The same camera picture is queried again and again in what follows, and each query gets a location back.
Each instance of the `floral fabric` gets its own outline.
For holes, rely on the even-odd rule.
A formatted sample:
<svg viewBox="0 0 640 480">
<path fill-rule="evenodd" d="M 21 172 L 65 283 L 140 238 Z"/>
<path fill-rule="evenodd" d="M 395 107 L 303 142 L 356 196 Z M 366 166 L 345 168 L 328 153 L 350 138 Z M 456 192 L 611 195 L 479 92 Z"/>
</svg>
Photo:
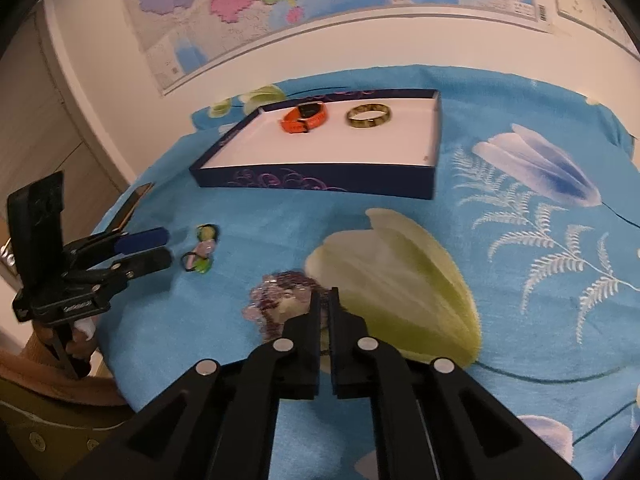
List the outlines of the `floral fabric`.
<svg viewBox="0 0 640 480">
<path fill-rule="evenodd" d="M 442 92 L 432 201 L 201 189 L 188 173 L 256 106 L 379 88 Z M 640 176 L 607 108 L 517 76 L 407 66 L 265 86 L 193 122 L 196 133 L 138 179 L 157 185 L 130 228 L 165 226 L 179 256 L 196 225 L 219 225 L 214 266 L 186 273 L 176 258 L 117 295 L 98 326 L 136 409 L 201 358 L 246 357 L 261 342 L 241 316 L 251 289 L 299 269 L 339 286 L 345 307 L 406 356 L 465 365 L 586 480 L 610 470 L 640 416 Z M 334 399 L 322 374 L 316 402 L 281 406 L 271 477 L 373 478 L 373 449 L 367 403 Z"/>
</svg>

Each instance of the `watch face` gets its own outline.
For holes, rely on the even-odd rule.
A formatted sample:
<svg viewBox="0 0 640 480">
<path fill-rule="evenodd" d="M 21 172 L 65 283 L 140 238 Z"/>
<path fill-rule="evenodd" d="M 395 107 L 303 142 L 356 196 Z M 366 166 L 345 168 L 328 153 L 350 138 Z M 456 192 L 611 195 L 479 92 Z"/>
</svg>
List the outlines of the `watch face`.
<svg viewBox="0 0 640 480">
<path fill-rule="evenodd" d="M 314 115 L 319 114 L 320 110 L 320 103 L 306 103 L 304 105 L 298 106 L 298 111 L 300 112 L 301 119 L 310 119 Z"/>
</svg>

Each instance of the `black handle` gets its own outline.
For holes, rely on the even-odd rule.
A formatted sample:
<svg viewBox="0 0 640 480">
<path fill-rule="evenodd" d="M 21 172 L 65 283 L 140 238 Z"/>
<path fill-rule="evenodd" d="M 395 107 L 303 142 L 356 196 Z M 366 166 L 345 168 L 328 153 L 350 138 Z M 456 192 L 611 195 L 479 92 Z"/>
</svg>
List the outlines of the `black handle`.
<svg viewBox="0 0 640 480">
<path fill-rule="evenodd" d="M 173 257 L 166 247 L 157 247 L 143 253 L 127 256 L 111 264 L 111 269 L 124 274 L 128 280 L 146 276 L 158 270 L 171 267 Z"/>
<path fill-rule="evenodd" d="M 53 357 L 60 361 L 66 374 L 72 379 L 82 379 L 89 375 L 91 363 L 76 359 L 65 351 L 66 344 L 73 340 L 72 328 L 69 324 L 59 325 L 53 329 L 53 345 L 46 345 Z"/>
</svg>

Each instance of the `orange watch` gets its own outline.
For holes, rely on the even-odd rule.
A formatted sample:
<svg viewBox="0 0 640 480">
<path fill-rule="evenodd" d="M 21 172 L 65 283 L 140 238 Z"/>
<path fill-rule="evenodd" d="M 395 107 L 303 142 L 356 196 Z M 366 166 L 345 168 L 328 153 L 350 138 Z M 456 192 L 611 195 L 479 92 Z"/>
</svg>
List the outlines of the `orange watch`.
<svg viewBox="0 0 640 480">
<path fill-rule="evenodd" d="M 326 122 L 328 114 L 322 101 L 296 106 L 280 121 L 288 134 L 306 134 Z"/>
</svg>

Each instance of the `dark blue box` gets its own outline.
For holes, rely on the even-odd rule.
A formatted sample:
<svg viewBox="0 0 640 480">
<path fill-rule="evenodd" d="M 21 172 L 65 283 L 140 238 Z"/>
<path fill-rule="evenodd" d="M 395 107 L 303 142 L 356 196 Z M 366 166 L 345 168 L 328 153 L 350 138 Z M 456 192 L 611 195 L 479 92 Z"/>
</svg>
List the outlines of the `dark blue box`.
<svg viewBox="0 0 640 480">
<path fill-rule="evenodd" d="M 315 160 L 313 162 L 225 164 L 222 167 L 205 167 L 215 155 L 221 156 L 220 154 L 225 147 L 231 147 L 234 143 L 239 143 L 238 139 L 241 138 L 242 133 L 248 132 L 251 129 L 252 123 L 255 126 L 257 123 L 254 121 L 267 112 L 293 108 L 299 104 L 308 102 L 322 101 L 326 104 L 331 118 L 332 107 L 337 108 L 338 104 L 341 103 L 344 104 L 339 107 L 344 110 L 345 105 L 350 105 L 345 102 L 349 101 L 378 102 L 389 99 L 396 100 L 394 103 L 398 105 L 391 106 L 392 119 L 388 123 L 374 128 L 365 128 L 360 132 L 356 132 L 354 135 L 358 135 L 359 137 L 350 138 L 349 142 L 342 146 L 340 145 L 341 141 L 339 139 L 337 142 L 334 139 L 333 144 L 321 142 L 324 138 L 318 136 L 318 133 L 321 133 L 322 128 L 330 127 L 329 124 L 324 124 L 319 128 L 311 130 L 311 132 L 307 134 L 308 136 L 316 136 L 313 138 L 313 144 L 316 148 L 310 149 L 308 146 L 309 143 L 307 143 L 306 152 L 301 152 L 303 158 L 305 156 L 307 158 L 318 158 L 318 156 L 322 156 L 321 152 L 337 154 L 327 155 L 326 158 L 331 158 L 332 156 L 335 158 L 346 156 L 348 158 L 349 155 L 343 155 L 344 152 L 355 152 L 356 155 L 354 158 L 362 158 L 362 156 L 367 155 L 364 154 L 358 157 L 357 152 L 359 150 L 363 152 L 371 152 L 373 150 L 377 152 L 376 156 L 373 157 L 378 159 L 377 162 L 369 163 L 362 160 L 357 162 L 331 162 L 329 160 L 327 162 L 318 162 Z M 413 100 L 425 101 L 423 101 L 423 104 L 416 106 Z M 397 111 L 398 108 L 410 111 L 412 109 L 411 107 L 415 109 L 414 115 L 416 117 L 418 117 L 419 114 L 423 114 L 427 119 L 425 121 L 415 121 L 417 122 L 417 124 L 415 124 L 411 122 L 412 116 L 408 111 Z M 284 114 L 283 112 L 277 115 L 277 117 L 279 118 Z M 190 167 L 190 171 L 200 187 L 311 189 L 404 196 L 430 200 L 433 197 L 435 187 L 435 170 L 442 130 L 440 123 L 441 116 L 440 93 L 437 90 L 424 89 L 340 92 L 269 104 L 254 110 L 251 114 L 247 115 L 244 120 L 236 124 L 236 126 L 221 137 L 218 142 L 211 146 Z M 338 124 L 338 128 L 342 128 L 344 126 L 342 123 L 346 124 L 346 122 L 342 121 L 341 114 L 335 114 L 335 117 L 339 118 L 340 123 L 334 121 L 334 124 Z M 273 123 L 274 121 L 270 120 L 271 129 L 273 129 Z M 265 126 L 261 126 L 260 128 L 263 128 L 265 131 L 267 129 Z M 262 131 L 260 128 L 256 126 L 255 131 L 252 131 L 251 135 L 259 135 Z M 380 140 L 382 128 L 386 128 L 383 132 L 383 135 L 386 137 Z M 350 128 L 349 131 L 354 130 L 358 130 L 358 128 Z M 422 130 L 424 130 L 424 157 L 422 157 L 422 153 L 420 153 Z M 281 145 L 279 144 L 279 146 L 286 148 L 286 150 L 293 150 L 295 153 L 295 143 L 297 141 L 294 139 L 304 134 L 291 135 L 282 131 L 282 137 L 267 137 L 267 134 L 264 135 L 266 142 L 269 142 L 268 139 L 271 138 L 277 139 L 276 143 L 282 143 Z M 332 136 L 336 137 L 335 131 L 332 132 Z M 403 143 L 403 136 L 406 137 L 404 140 L 408 141 L 410 138 L 411 142 Z M 369 139 L 377 139 L 378 141 L 369 142 Z M 260 146 L 256 145 L 256 149 L 253 150 L 253 153 L 247 156 L 247 158 L 259 160 L 263 156 L 262 153 L 269 152 L 270 150 L 273 151 L 273 149 L 278 150 L 278 147 L 274 146 L 273 142 L 269 142 L 269 144 L 263 143 L 262 148 L 263 149 L 260 149 Z M 406 160 L 410 160 L 411 163 L 404 163 L 398 160 L 399 158 L 403 158 L 402 150 L 406 150 Z M 387 153 L 389 153 L 390 157 L 389 163 L 380 163 L 381 158 L 385 158 Z M 269 158 L 274 155 L 267 153 L 264 156 Z M 421 164 L 416 163 L 417 156 L 421 157 Z M 234 153 L 231 159 L 242 159 L 242 157 L 242 155 L 238 156 Z"/>
</svg>

